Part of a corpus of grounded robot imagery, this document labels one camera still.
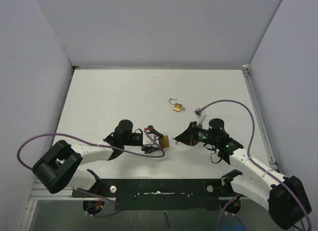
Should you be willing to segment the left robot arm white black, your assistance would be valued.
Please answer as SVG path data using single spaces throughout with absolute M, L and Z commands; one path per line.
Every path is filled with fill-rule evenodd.
M 83 170 L 81 165 L 95 161 L 110 161 L 125 152 L 125 147 L 140 147 L 143 157 L 154 157 L 162 151 L 167 137 L 152 125 L 133 131 L 130 120 L 121 120 L 114 132 L 101 143 L 81 141 L 71 145 L 65 140 L 57 141 L 32 167 L 32 172 L 51 194 L 66 187 L 84 190 L 89 196 L 101 195 L 103 191 L 116 192 L 114 185 L 107 185 L 92 169 Z

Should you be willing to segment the long shackle brass padlock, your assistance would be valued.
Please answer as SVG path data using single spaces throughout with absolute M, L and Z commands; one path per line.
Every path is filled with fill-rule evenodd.
M 153 135 L 153 140 L 154 140 L 154 145 L 157 147 L 160 147 L 162 149 L 167 149 L 170 147 L 168 135 L 164 135 L 162 137 Z

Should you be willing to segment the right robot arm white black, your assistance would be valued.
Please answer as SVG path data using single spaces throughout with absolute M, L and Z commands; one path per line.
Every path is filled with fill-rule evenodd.
M 174 140 L 192 147 L 211 145 L 218 157 L 233 167 L 221 178 L 222 192 L 241 194 L 258 203 L 280 228 L 290 229 L 312 211 L 301 180 L 282 175 L 248 155 L 247 149 L 225 131 L 222 119 L 211 119 L 208 129 L 190 122 Z

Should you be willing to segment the small brass padlock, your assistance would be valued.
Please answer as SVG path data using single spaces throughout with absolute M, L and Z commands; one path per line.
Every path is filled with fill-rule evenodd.
M 170 104 L 172 104 L 174 106 L 173 107 L 174 111 L 181 112 L 183 110 L 182 104 L 177 103 L 176 98 L 170 98 L 168 101 Z

